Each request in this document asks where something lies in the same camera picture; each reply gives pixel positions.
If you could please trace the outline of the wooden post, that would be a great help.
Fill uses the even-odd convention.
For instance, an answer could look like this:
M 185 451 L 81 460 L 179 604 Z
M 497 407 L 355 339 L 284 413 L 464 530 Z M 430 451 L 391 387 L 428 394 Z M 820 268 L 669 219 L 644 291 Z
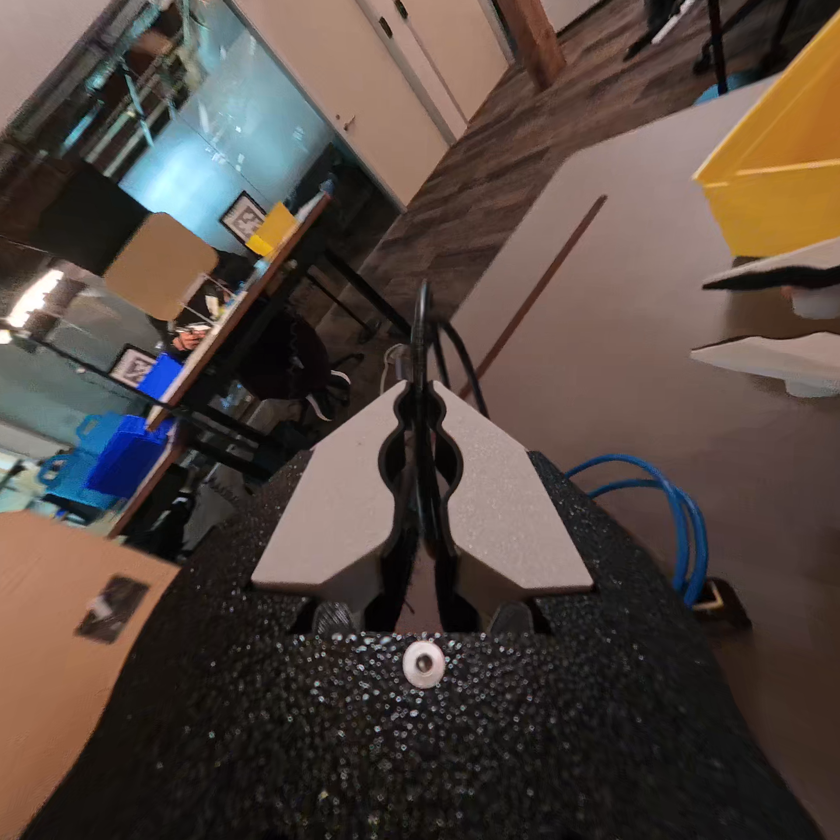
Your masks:
M 546 91 L 566 68 L 560 42 L 540 1 L 498 1 L 521 62 L 538 91 Z

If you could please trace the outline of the black ethernet adapter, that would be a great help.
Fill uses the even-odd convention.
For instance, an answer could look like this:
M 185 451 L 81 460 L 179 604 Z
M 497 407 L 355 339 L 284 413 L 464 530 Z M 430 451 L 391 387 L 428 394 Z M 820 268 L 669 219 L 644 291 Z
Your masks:
M 753 630 L 753 623 L 733 586 L 716 576 L 706 578 L 691 611 L 698 622 L 724 627 L 727 632 Z

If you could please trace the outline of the blue plastic bin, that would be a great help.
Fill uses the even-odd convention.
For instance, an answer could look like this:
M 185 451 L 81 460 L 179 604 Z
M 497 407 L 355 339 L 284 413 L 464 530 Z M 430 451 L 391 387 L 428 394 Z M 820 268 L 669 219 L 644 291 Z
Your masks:
M 115 498 L 131 498 L 163 455 L 173 423 L 173 419 L 165 419 L 157 429 L 150 430 L 145 418 L 122 416 L 84 487 Z
M 169 387 L 182 372 L 183 365 L 167 353 L 161 353 L 136 390 L 160 402 Z

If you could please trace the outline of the wooden top table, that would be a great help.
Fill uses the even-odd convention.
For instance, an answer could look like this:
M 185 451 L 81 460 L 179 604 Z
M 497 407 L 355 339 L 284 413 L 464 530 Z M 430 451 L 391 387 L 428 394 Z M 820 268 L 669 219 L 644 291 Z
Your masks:
M 181 372 L 168 386 L 161 399 L 156 402 L 146 420 L 148 430 L 156 430 L 165 419 L 174 417 L 182 410 L 187 395 L 208 369 L 212 369 L 211 375 L 229 377 L 256 338 L 253 334 L 245 336 L 231 350 L 226 364 L 215 361 L 217 353 L 224 347 L 242 319 L 266 293 L 268 295 L 266 306 L 259 313 L 254 328 L 263 329 L 269 325 L 276 313 L 285 307 L 301 281 L 305 279 L 310 266 L 317 263 L 320 258 L 326 259 L 341 274 L 345 282 L 370 303 L 374 310 L 402 336 L 406 338 L 410 336 L 411 326 L 404 316 L 331 248 L 318 248 L 310 261 L 299 256 L 301 243 L 318 225 L 320 217 L 332 202 L 333 197 L 330 194 L 320 191 L 300 209 L 295 217 L 295 224 L 269 257 L 268 265 L 262 269 L 255 269 L 248 284 L 231 300 L 223 317 L 213 325 L 203 341 L 191 352 Z

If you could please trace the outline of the large yellow plastic bin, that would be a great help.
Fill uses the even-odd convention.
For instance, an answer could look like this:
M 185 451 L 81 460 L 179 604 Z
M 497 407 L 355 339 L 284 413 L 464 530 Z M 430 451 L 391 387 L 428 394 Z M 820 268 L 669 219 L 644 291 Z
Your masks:
M 693 175 L 732 256 L 839 236 L 839 14 Z

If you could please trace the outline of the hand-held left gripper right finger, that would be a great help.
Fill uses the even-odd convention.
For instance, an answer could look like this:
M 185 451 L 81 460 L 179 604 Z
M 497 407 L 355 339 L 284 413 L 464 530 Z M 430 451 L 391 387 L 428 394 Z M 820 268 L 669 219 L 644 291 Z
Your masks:
M 442 382 L 427 395 L 444 547 L 441 617 L 488 623 L 508 603 L 593 593 L 528 450 Z

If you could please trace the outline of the framed printed tag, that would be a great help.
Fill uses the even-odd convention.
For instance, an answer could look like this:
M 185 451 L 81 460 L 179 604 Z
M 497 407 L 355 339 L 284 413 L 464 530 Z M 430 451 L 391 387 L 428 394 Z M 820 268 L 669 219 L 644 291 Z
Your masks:
M 266 219 L 266 211 L 246 191 L 241 192 L 219 218 L 219 223 L 242 245 Z
M 154 354 L 126 343 L 118 352 L 108 376 L 121 385 L 138 390 L 145 377 L 154 368 L 156 361 Z

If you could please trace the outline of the black flat panel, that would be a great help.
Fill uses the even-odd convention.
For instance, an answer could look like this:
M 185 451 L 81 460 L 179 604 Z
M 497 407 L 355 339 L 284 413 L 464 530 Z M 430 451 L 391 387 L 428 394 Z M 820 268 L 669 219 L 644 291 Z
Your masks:
M 151 211 L 90 163 L 47 160 L 2 191 L 2 237 L 103 277 Z

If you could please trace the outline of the small yellow bin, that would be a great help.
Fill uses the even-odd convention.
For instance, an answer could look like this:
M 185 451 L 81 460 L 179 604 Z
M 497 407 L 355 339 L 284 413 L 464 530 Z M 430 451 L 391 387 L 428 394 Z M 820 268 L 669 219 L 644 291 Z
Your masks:
M 245 245 L 260 257 L 275 254 L 298 229 L 299 222 L 284 203 L 278 203 L 266 215 Z

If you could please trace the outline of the blue handled basket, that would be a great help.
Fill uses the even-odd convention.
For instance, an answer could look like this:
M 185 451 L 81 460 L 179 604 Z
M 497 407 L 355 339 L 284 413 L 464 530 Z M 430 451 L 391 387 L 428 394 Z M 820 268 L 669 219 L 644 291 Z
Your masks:
M 83 449 L 58 453 L 41 462 L 37 480 L 47 489 L 48 495 L 98 508 L 97 501 L 87 488 L 88 476 L 96 462 L 97 457 Z
M 118 413 L 86 416 L 76 429 L 76 449 L 99 456 L 108 446 L 123 420 Z

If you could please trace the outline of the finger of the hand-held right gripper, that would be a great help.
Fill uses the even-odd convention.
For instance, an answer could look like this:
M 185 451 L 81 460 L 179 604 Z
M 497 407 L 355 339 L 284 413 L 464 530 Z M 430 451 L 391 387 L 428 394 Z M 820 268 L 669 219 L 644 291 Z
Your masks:
M 799 338 L 731 339 L 694 349 L 693 361 L 725 371 L 780 381 L 790 396 L 839 395 L 839 336 L 815 332 Z
M 709 278 L 702 289 L 731 293 L 779 291 L 800 319 L 838 319 L 839 239 L 742 263 Z

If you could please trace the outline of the white door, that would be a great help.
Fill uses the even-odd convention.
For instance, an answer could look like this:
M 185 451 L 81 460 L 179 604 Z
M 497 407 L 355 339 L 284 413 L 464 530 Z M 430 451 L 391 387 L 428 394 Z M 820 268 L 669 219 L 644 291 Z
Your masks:
M 485 1 L 359 1 L 399 71 L 448 143 L 459 139 L 512 63 Z
M 354 1 L 235 1 L 366 171 L 405 211 L 448 150 L 445 137 Z

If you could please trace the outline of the black floor stand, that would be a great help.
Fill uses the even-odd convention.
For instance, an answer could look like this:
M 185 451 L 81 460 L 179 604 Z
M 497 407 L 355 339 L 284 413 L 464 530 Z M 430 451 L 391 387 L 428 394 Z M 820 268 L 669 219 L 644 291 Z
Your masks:
M 701 76 L 706 71 L 711 70 L 715 80 L 708 89 L 699 95 L 698 99 L 694 101 L 694 105 L 721 98 L 732 90 L 745 88 L 756 81 L 757 72 L 755 70 L 745 70 L 734 74 L 728 73 L 723 39 L 760 4 L 761 1 L 743 2 L 732 16 L 724 22 L 721 19 L 721 3 L 719 1 L 706 1 L 710 34 L 700 49 L 700 54 L 692 67 L 692 72 L 695 76 Z

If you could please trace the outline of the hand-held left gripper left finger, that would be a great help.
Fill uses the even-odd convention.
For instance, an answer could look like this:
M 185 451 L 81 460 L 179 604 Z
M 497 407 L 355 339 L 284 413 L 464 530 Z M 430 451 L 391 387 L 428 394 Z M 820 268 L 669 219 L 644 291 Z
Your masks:
M 413 566 L 406 530 L 412 387 L 399 381 L 311 450 L 251 584 L 337 602 L 365 627 L 395 627 Z

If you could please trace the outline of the brown cardboard box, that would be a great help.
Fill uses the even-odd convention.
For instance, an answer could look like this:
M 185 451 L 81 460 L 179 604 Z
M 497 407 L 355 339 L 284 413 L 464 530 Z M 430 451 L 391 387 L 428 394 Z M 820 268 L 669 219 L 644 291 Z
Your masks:
M 4 512 L 1 526 L 1 836 L 18 838 L 181 569 L 32 511 Z

